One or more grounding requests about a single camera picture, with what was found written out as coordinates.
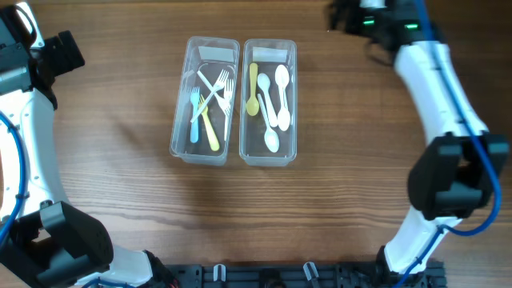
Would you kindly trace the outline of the white spoon diagonal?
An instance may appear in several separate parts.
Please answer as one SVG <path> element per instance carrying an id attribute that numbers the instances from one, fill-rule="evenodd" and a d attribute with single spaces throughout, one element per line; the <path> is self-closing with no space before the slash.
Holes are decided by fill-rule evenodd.
<path id="1" fill-rule="evenodd" d="M 282 108 L 288 109 L 288 104 L 286 100 L 286 87 L 290 81 L 288 69 L 284 65 L 277 66 L 274 79 L 278 86 Z"/>

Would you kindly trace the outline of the white fork thick handle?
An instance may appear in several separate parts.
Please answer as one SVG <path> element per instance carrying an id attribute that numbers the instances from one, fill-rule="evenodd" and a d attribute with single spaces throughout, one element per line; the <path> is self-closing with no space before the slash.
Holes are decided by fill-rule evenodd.
<path id="1" fill-rule="evenodd" d="M 191 127 L 190 127 L 190 141 L 192 143 L 196 143 L 199 139 L 198 120 L 195 117 L 195 115 L 198 111 L 199 99 L 200 99 L 199 87 L 195 86 L 192 89 L 191 94 L 190 94 L 190 102 L 193 107 L 193 109 L 192 109 L 193 116 L 192 116 L 192 122 L 191 122 Z"/>

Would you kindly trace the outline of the yellow plastic spoon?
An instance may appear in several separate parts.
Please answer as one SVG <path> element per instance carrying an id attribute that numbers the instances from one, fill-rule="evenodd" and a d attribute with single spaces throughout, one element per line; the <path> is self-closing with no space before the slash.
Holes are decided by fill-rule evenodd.
<path id="1" fill-rule="evenodd" d="M 250 97 L 246 102 L 246 112 L 249 116 L 255 116 L 259 112 L 259 101 L 256 96 L 258 64 L 252 62 L 249 66 L 250 74 Z"/>

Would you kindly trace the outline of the yellow plastic fork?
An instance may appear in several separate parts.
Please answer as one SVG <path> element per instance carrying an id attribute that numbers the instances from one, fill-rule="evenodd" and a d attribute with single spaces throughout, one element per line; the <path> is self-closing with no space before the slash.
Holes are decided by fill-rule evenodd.
<path id="1" fill-rule="evenodd" d="M 207 141 L 208 141 L 210 149 L 213 152 L 218 152 L 220 149 L 220 144 L 219 144 L 217 135 L 214 131 L 214 128 L 211 124 L 208 111 L 209 111 L 209 108 L 208 108 L 208 106 L 206 106 L 204 111 L 201 112 L 202 122 L 205 127 L 206 137 L 207 137 Z"/>

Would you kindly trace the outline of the white spoon thin handle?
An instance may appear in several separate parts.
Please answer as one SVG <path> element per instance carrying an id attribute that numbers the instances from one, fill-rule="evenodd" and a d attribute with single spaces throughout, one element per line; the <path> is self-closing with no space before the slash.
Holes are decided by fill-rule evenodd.
<path id="1" fill-rule="evenodd" d="M 270 122 L 269 122 L 269 119 L 268 119 L 268 114 L 266 112 L 264 101 L 263 101 L 262 96 L 260 94 L 258 94 L 258 101 L 259 101 L 259 104 L 260 104 L 260 108 L 262 110 L 263 119 L 264 119 L 265 124 L 266 124 L 266 131 L 264 133 L 265 144 L 266 144 L 266 146 L 267 146 L 267 148 L 269 149 L 270 152 L 277 153 L 278 149 L 279 149 L 278 134 L 270 126 Z"/>

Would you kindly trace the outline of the slim white fork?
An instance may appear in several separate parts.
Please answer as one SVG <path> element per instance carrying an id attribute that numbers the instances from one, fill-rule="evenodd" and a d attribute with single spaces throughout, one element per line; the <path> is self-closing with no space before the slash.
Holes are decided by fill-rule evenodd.
<path id="1" fill-rule="evenodd" d="M 203 101 L 203 104 L 200 105 L 200 107 L 198 108 L 198 111 L 193 115 L 192 119 L 190 120 L 191 123 L 195 122 L 196 119 L 200 116 L 201 112 L 204 111 L 205 107 L 208 105 L 208 102 L 210 101 L 212 96 L 225 87 L 228 77 L 229 77 L 229 72 L 227 70 L 222 70 L 221 73 L 219 74 L 215 84 L 213 85 L 213 88 L 210 91 L 210 94 Z"/>

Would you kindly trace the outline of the thin bent white fork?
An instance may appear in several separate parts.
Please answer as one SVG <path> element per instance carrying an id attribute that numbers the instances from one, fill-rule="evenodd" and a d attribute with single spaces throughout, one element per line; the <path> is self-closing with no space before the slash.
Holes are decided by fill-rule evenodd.
<path id="1" fill-rule="evenodd" d="M 206 87 L 209 89 L 209 90 L 212 90 L 213 86 L 210 84 L 210 82 L 206 79 L 206 77 L 204 76 L 204 74 L 198 70 L 197 71 L 197 75 L 200 77 L 200 79 L 203 81 L 203 83 L 206 85 Z M 216 97 L 217 99 L 217 102 L 219 104 L 219 107 L 221 108 L 222 112 L 224 113 L 224 108 L 226 107 L 226 102 L 225 102 L 225 99 L 222 98 L 221 96 L 218 95 L 218 92 L 214 94 L 214 96 Z"/>

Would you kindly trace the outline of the cream spoon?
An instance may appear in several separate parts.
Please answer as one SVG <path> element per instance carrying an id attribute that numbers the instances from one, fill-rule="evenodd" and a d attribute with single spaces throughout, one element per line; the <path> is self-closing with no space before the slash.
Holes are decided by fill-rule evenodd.
<path id="1" fill-rule="evenodd" d="M 279 87 L 279 97 L 281 108 L 278 112 L 278 127 L 280 130 L 286 131 L 290 126 L 290 112 L 287 104 L 286 91 L 282 86 Z"/>

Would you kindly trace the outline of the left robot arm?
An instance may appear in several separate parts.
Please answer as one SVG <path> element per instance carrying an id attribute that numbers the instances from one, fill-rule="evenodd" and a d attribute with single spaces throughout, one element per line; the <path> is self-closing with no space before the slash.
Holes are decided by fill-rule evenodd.
<path id="1" fill-rule="evenodd" d="M 114 245 L 63 188 L 52 86 L 84 63 L 71 32 L 42 36 L 28 3 L 1 9 L 1 262 L 32 287 L 177 287 L 151 252 Z"/>

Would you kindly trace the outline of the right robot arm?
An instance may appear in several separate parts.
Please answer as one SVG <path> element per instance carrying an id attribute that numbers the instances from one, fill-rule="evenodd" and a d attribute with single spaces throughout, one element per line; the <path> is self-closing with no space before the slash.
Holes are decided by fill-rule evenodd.
<path id="1" fill-rule="evenodd" d="M 468 230 L 490 227 L 502 205 L 499 175 L 510 145 L 492 134 L 469 103 L 438 25 L 422 1 L 334 0 L 329 27 L 365 37 L 390 56 L 421 119 L 426 148 L 409 172 L 410 208 L 396 235 L 364 274 L 373 286 L 414 286 L 446 234 L 485 206 L 490 214 Z"/>

